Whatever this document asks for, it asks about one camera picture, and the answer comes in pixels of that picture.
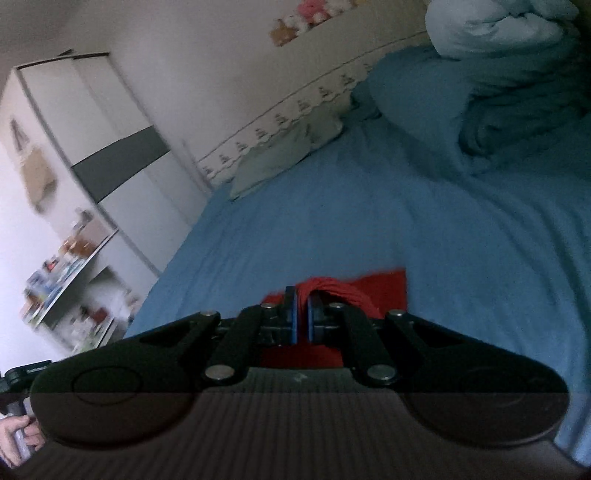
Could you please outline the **person's left hand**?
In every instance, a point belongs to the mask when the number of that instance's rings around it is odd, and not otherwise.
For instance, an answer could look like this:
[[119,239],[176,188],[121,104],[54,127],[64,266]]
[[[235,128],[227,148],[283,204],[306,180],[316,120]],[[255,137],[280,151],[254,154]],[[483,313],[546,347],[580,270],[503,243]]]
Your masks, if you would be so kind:
[[23,463],[17,434],[22,434],[21,443],[34,451],[45,446],[46,438],[35,417],[29,415],[7,416],[0,421],[1,460],[9,467],[16,468]]

